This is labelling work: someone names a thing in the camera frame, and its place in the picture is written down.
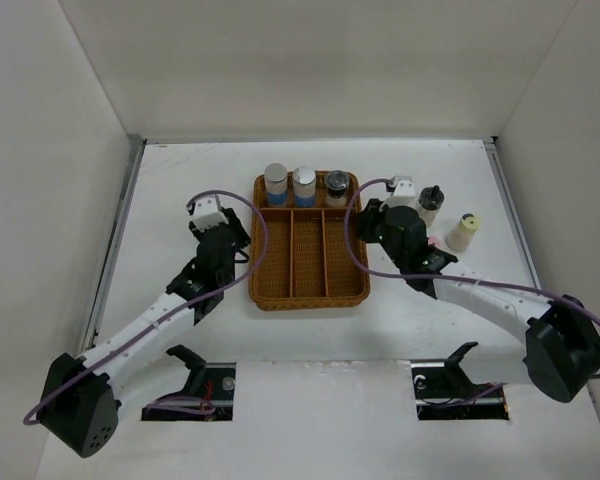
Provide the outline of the black-cap bottle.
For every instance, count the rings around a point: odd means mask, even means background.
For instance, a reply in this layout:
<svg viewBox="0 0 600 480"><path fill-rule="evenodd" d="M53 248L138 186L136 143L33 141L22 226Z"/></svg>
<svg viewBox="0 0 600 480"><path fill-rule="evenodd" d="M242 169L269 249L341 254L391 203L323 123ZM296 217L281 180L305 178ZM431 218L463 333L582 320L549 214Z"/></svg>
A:
<svg viewBox="0 0 600 480"><path fill-rule="evenodd" d="M422 189L416 204L416 211L427 228L430 228L444 203L444 193L438 185Z"/></svg>

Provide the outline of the dark-lid spice grinder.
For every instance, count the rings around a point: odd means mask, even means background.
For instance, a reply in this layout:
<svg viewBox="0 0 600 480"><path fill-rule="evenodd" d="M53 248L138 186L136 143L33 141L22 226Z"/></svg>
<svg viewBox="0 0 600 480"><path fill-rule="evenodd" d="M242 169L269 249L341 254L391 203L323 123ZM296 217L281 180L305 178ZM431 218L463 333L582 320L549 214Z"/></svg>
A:
<svg viewBox="0 0 600 480"><path fill-rule="evenodd" d="M325 203L328 207L341 208L347 204L350 176L342 170L332 170L324 178Z"/></svg>

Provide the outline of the silver-lid jar blue label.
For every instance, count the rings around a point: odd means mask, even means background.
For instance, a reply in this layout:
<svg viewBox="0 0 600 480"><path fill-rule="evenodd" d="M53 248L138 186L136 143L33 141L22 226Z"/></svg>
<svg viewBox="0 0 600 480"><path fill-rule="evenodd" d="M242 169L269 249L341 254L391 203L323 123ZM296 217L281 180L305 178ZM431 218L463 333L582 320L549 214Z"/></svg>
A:
<svg viewBox="0 0 600 480"><path fill-rule="evenodd" d="M316 174L306 166L296 168L292 174L294 205L313 208L316 204Z"/></svg>
<svg viewBox="0 0 600 480"><path fill-rule="evenodd" d="M264 170L267 204L284 208L288 201L288 172L280 163L269 164Z"/></svg>

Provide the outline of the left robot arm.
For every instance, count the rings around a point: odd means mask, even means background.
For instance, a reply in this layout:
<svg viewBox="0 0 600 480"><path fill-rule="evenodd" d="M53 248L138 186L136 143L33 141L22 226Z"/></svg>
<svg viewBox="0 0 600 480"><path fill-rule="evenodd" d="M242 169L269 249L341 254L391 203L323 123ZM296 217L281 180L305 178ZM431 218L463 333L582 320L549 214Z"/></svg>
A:
<svg viewBox="0 0 600 480"><path fill-rule="evenodd" d="M223 300L236 283L237 254L251 238L231 208L197 204L189 228L196 254L165 291L118 334L78 357L68 353L50 365L35 419L81 458L96 454L111 439L135 391L125 384L168 355L170 386L186 399L204 387L204 360L181 338Z"/></svg>

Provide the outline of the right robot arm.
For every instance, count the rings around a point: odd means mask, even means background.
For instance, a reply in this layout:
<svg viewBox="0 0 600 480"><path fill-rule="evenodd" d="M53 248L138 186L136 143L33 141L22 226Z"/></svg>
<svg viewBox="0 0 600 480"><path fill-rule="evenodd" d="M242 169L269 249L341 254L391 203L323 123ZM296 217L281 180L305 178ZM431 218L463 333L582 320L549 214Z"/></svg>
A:
<svg viewBox="0 0 600 480"><path fill-rule="evenodd" d="M569 403L598 374L600 335L578 300L479 278L430 244L411 207L372 199L355 214L354 225L360 240L382 247L413 290L462 307L523 344L528 381L549 398Z"/></svg>

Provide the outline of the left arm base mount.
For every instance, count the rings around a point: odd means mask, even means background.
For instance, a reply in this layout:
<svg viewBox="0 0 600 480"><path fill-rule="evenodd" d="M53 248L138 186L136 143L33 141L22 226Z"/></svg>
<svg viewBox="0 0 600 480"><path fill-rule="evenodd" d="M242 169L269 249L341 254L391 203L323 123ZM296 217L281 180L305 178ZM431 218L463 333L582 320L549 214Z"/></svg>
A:
<svg viewBox="0 0 600 480"><path fill-rule="evenodd" d="M236 388L235 363L209 363L189 348L178 345L166 351L176 367L184 367L183 385L142 409L144 422L232 421Z"/></svg>

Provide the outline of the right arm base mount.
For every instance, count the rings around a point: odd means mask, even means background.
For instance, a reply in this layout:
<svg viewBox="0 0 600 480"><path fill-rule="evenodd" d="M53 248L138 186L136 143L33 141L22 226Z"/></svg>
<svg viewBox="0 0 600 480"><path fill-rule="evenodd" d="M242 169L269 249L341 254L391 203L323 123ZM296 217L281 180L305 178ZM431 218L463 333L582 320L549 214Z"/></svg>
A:
<svg viewBox="0 0 600 480"><path fill-rule="evenodd" d="M474 383L461 367L477 346L467 342L446 358L411 363L420 421L509 420L504 383Z"/></svg>

